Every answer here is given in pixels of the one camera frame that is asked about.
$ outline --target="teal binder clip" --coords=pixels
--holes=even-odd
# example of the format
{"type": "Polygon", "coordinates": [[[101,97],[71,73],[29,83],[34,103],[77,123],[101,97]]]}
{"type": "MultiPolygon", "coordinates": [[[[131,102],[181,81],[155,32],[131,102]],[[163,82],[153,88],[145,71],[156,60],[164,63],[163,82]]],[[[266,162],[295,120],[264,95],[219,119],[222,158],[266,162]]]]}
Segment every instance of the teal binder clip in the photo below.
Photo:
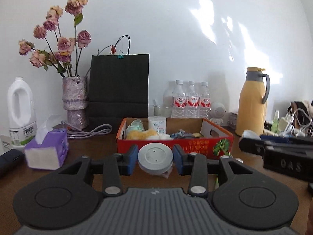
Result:
{"type": "Polygon", "coordinates": [[[117,58],[124,58],[124,52],[121,50],[119,51],[120,53],[117,55],[117,58]]]}

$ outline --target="white plastic jug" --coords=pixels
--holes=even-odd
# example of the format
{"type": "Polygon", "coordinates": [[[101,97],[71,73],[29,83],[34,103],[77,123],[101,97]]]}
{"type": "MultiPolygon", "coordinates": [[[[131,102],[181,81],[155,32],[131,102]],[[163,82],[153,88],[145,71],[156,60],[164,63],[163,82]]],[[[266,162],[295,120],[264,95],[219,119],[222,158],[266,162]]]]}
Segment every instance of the white plastic jug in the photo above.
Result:
{"type": "Polygon", "coordinates": [[[7,92],[12,146],[23,150],[37,131],[32,91],[22,77],[16,77],[7,92]]]}

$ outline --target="yellow vacuum jug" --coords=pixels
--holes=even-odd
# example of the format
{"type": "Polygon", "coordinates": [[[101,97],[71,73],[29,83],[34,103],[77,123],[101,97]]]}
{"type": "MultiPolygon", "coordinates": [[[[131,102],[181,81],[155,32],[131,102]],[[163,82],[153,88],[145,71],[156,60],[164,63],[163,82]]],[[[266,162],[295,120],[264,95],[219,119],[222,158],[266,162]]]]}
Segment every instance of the yellow vacuum jug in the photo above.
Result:
{"type": "Polygon", "coordinates": [[[267,98],[270,92],[270,77],[257,67],[247,68],[247,77],[239,99],[236,133],[252,130],[258,135],[263,133],[267,98]],[[266,89],[262,77],[266,78],[266,89]]]}

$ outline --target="yellow fluffy object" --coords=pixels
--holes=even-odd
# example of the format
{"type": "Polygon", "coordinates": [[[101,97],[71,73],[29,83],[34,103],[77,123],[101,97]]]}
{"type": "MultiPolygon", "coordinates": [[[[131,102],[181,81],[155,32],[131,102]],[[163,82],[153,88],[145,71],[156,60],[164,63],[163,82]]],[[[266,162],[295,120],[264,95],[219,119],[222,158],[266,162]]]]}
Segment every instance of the yellow fluffy object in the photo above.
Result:
{"type": "Polygon", "coordinates": [[[154,135],[158,135],[158,133],[153,129],[149,129],[144,132],[141,132],[138,130],[132,130],[127,134],[126,139],[127,140],[145,140],[146,138],[150,136],[154,136],[154,135]]]}

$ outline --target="black paper bag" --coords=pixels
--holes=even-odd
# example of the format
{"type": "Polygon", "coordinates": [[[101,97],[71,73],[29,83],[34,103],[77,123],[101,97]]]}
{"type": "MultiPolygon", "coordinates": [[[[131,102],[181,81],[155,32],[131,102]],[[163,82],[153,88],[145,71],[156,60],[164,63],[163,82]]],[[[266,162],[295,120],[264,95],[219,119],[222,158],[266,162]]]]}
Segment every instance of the black paper bag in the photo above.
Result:
{"type": "Polygon", "coordinates": [[[149,54],[92,56],[88,116],[91,128],[148,117],[149,54]]]}

